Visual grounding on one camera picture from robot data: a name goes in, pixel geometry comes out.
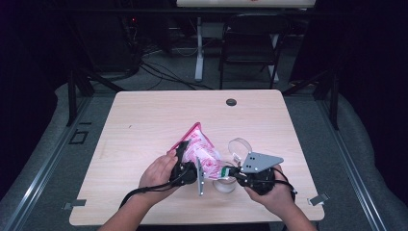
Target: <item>chair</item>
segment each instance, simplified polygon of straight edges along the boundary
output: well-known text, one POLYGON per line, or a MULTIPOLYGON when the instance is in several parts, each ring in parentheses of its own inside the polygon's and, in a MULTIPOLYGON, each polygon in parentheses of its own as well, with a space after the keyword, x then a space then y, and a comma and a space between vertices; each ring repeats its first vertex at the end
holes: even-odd
POLYGON ((219 88, 222 90, 224 64, 274 65, 269 88, 279 61, 284 36, 291 30, 291 23, 284 15, 270 13, 241 13, 230 17, 222 32, 219 88))

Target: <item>dark background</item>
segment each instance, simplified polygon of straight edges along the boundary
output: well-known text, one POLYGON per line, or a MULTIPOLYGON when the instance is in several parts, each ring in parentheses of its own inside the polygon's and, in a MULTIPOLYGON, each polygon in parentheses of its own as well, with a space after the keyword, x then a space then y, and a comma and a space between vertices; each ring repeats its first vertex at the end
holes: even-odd
MULTIPOLYGON (((66 2, 0 3, 1 197, 41 138, 56 108, 54 90, 66 83, 71 70, 86 67, 94 71, 103 68, 128 71, 134 66, 131 51, 123 44, 125 35, 117 17, 102 19, 84 15, 74 20, 77 27, 72 28, 64 17, 42 9, 44 4, 68 6, 66 2), (101 27, 110 33, 93 37, 101 27), (109 46, 113 49, 106 49, 105 42, 113 43, 109 46)), ((116 7, 111 1, 100 4, 105 8, 116 7)), ((325 0, 319 1, 317 11, 353 12, 361 6, 366 16, 365 26, 360 28, 355 38, 357 46, 344 62, 341 94, 365 124, 376 166, 388 187, 408 204, 404 171, 408 166, 407 5, 372 1, 356 6, 355 2, 325 0)), ((349 25, 312 21, 293 67, 292 79, 311 78, 326 69, 339 52, 349 25)))

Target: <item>pink plastic package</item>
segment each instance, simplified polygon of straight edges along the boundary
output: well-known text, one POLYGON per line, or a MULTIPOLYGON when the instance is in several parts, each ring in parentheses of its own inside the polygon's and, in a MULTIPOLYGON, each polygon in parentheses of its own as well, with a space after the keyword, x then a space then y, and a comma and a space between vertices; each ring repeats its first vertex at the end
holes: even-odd
POLYGON ((181 141, 190 141, 183 156, 183 163, 194 162, 197 167, 196 157, 200 160, 204 171, 204 177, 208 179, 219 179, 223 167, 220 155, 210 140, 201 132, 201 123, 196 122, 184 137, 174 144, 171 149, 176 148, 181 141))

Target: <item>black circular hole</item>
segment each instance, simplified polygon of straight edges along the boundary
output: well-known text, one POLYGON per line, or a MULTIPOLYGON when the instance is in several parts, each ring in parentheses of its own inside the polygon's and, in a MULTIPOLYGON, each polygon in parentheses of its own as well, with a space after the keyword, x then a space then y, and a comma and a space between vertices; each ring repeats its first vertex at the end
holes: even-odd
POLYGON ((228 106, 233 107, 233 106, 237 105, 237 100, 235 100, 233 98, 229 98, 229 99, 227 99, 226 103, 227 103, 228 106))

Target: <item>hand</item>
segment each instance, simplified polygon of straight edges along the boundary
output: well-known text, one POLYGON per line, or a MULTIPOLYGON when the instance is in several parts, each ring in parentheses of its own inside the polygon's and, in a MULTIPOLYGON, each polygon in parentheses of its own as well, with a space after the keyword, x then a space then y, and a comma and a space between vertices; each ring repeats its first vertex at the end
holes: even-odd
MULTIPOLYGON (((156 159, 156 161, 154 161, 141 176, 139 188, 158 186, 167 183, 170 178, 171 170, 176 163, 177 156, 175 150, 168 151, 165 156, 156 159)), ((169 190, 166 189, 168 188, 159 189, 165 190, 163 192, 146 192, 139 195, 140 197, 143 197, 145 202, 151 207, 174 193, 178 187, 169 190)))
MULTIPOLYGON (((274 167, 282 171, 282 168, 279 165, 274 167)), ((278 171, 275 171, 275 179, 286 181, 278 171)), ((245 190, 252 200, 264 205, 271 213, 280 218, 295 206, 291 196, 291 189, 284 184, 275 184, 273 189, 265 195, 258 195, 248 187, 245 187, 245 190)))

